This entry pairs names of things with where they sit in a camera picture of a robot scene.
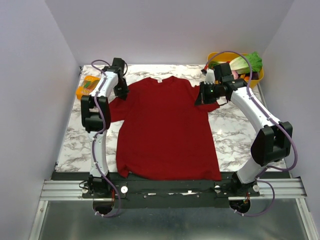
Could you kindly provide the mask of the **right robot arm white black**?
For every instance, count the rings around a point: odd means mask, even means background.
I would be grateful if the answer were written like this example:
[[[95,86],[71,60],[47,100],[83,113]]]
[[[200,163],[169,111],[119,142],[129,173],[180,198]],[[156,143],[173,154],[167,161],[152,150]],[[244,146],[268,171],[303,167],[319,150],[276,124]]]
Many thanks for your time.
[[[215,65],[213,69],[202,69],[202,73],[205,78],[199,84],[195,104],[213,104],[225,97],[242,111],[256,132],[249,160],[232,175],[228,185],[231,193],[241,196],[271,167],[271,163],[290,154],[293,126],[288,121],[282,122],[274,117],[255,97],[244,79],[235,79],[229,63]]]

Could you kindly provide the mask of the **red t-shirt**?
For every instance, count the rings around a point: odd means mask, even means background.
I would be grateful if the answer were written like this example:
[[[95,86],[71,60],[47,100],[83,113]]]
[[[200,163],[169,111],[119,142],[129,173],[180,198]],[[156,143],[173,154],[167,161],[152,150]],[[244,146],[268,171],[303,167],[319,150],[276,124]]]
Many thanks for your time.
[[[175,76],[148,77],[128,89],[126,99],[109,104],[111,121],[122,122],[115,157],[122,177],[221,180],[209,123],[217,103],[196,105],[200,88]]]

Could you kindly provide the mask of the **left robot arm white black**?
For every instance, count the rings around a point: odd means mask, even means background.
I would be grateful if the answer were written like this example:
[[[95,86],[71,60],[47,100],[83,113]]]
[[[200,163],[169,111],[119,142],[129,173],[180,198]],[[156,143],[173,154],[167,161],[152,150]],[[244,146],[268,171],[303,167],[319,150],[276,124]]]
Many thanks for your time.
[[[106,136],[111,125],[111,112],[109,96],[114,93],[116,97],[126,100],[129,89],[125,79],[127,63],[115,57],[112,64],[106,61],[102,69],[95,66],[100,60],[94,60],[91,66],[100,71],[101,79],[89,95],[80,98],[81,123],[88,133],[91,150],[90,172],[87,180],[89,193],[96,193],[104,198],[110,194],[113,185],[110,184],[109,167],[106,155]]]

